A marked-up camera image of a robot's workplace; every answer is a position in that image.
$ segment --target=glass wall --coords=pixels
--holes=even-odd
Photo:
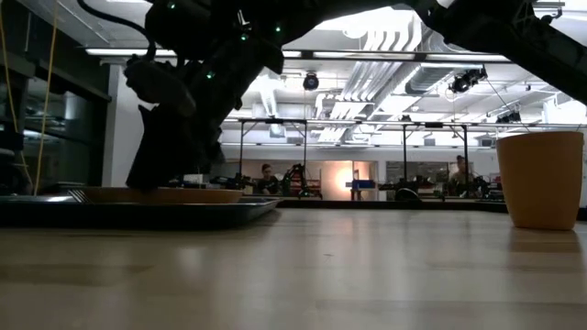
[[[262,160],[262,159],[244,159],[242,163],[242,173],[249,177],[253,183],[246,193],[262,193],[258,187],[259,182],[263,180],[263,165],[271,166],[271,175],[274,176],[280,184],[279,195],[297,196],[300,192],[301,182],[299,177],[293,176],[289,185],[289,191],[284,192],[282,188],[283,178],[295,164],[300,160]],[[226,164],[215,166],[211,173],[211,179],[215,176],[226,176],[234,178],[238,172],[238,161],[229,161]],[[353,162],[352,161],[308,161],[306,163],[305,179],[310,193],[318,198],[322,196],[325,201],[348,201],[350,200],[349,183],[353,180]]]
[[[24,177],[24,169],[28,169],[33,182],[28,185],[27,193],[32,191],[36,181],[39,158],[40,192],[65,182],[100,185],[106,102],[85,99],[54,81],[47,107],[44,145],[39,156],[47,82],[18,74],[11,76],[11,80],[15,81],[11,89],[19,130],[24,127],[26,167],[18,154],[8,159],[7,164],[22,171]],[[14,131],[6,87],[6,80],[0,80],[0,129]]]
[[[25,104],[25,156],[31,175],[39,163],[40,132],[47,82],[28,81]],[[41,186],[58,182],[99,185],[105,133],[105,104],[97,104],[51,84],[45,142],[41,156]]]

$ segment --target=desk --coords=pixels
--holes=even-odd
[[[360,195],[361,192],[378,192],[378,188],[365,188],[365,189],[351,189],[350,190],[350,200],[351,201],[362,201],[362,196]]]
[[[282,201],[322,201],[320,197],[295,197],[295,196],[280,196],[280,195],[265,195],[265,194],[245,194],[243,197],[263,198],[266,200],[282,200]]]

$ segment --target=metal frame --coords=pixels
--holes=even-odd
[[[411,125],[416,125],[417,127],[420,127],[422,123],[405,123],[403,124],[403,131],[404,131],[404,180],[407,181],[407,139],[409,138],[409,136],[406,136],[406,130],[408,126]],[[468,132],[469,132],[469,126],[465,125],[465,124],[456,124],[456,123],[434,123],[434,124],[442,124],[442,126],[446,126],[446,127],[450,127],[451,130],[459,136],[460,139],[463,140],[465,146],[465,172],[467,173],[467,175],[465,175],[465,185],[467,186],[467,191],[465,192],[465,198],[469,198],[469,141],[468,141]],[[463,130],[463,135],[459,134],[456,130],[455,127],[461,127]]]
[[[243,149],[244,149],[244,140],[245,136],[258,124],[263,123],[267,125],[271,124],[278,124],[278,125],[285,125],[285,124],[300,124],[304,125],[305,130],[304,133],[298,127],[293,126],[300,134],[304,137],[304,168],[307,158],[307,146],[308,146],[308,121],[305,119],[280,119],[280,118],[266,118],[266,119],[247,119],[241,118],[238,120],[240,122],[240,158],[238,160],[238,173],[242,176],[242,156],[243,156]],[[245,124],[246,123],[254,123],[251,128],[249,128],[245,132]]]

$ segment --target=workstation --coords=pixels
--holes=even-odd
[[[471,3],[1,1],[0,328],[581,328],[587,5]]]

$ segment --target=ceiling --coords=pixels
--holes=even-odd
[[[19,1],[39,16],[50,21],[52,15],[50,2],[42,0]],[[116,13],[123,18],[142,25],[150,5],[124,1],[86,0],[90,6],[98,10],[111,14]],[[587,45],[587,33],[584,33],[587,30],[586,2],[584,0],[567,0],[565,3],[565,14],[561,19],[553,22],[553,27],[563,31],[583,45]],[[136,31],[86,14],[76,4],[76,0],[60,0],[59,6],[59,28],[87,48],[141,48],[146,46],[145,39]],[[540,11],[537,15],[542,16],[552,12],[552,10]],[[411,23],[409,23],[409,16],[406,14],[397,16],[395,20],[400,18],[407,19],[404,26],[398,29],[398,33],[403,35],[405,31],[409,31],[407,25]],[[363,19],[362,21],[366,22],[364,24],[370,23],[369,19]],[[331,28],[336,25],[335,23],[331,22],[330,27],[315,29],[284,48],[289,50],[362,50],[370,42],[369,35],[364,35],[361,38],[349,38],[348,36],[356,37],[349,33],[352,30],[343,32]],[[340,94],[345,89],[349,79],[353,78],[353,73],[356,74],[361,65],[360,62],[348,60],[287,60],[282,77],[279,77],[278,84],[271,88],[278,113],[280,108],[288,106],[288,109],[290,109],[292,105],[298,105],[300,109],[299,116],[304,116],[306,114],[303,110],[305,106],[314,107],[316,98],[321,97],[320,94]],[[377,70],[381,70],[381,67],[377,68],[379,69],[372,73],[373,80],[377,77]],[[544,100],[552,98],[556,94],[556,90],[548,87],[536,76],[517,65],[487,64],[486,69],[491,85],[488,82],[482,82],[453,101],[453,96],[447,94],[447,82],[456,73],[454,71],[446,81],[439,82],[428,94],[423,95],[424,97],[415,97],[410,106],[395,114],[399,116],[407,113],[412,119],[423,121],[448,121],[453,118],[461,121],[482,121],[488,120],[488,113],[504,108],[504,104],[509,104],[508,106],[514,106],[516,109],[521,110],[525,121],[536,122],[541,120],[542,103]],[[302,82],[307,72],[317,73],[321,86],[318,91],[310,93],[305,92],[302,88]],[[394,75],[397,76],[400,72],[402,70],[398,69]],[[393,83],[393,79],[398,80],[398,82],[401,81],[401,79],[395,77],[390,79],[389,83]],[[262,86],[260,87],[254,83],[243,96],[243,110],[233,115],[253,116],[254,111],[251,110],[259,106],[262,108],[263,102],[260,95],[262,88]],[[392,120],[392,118],[382,117],[378,120]]]

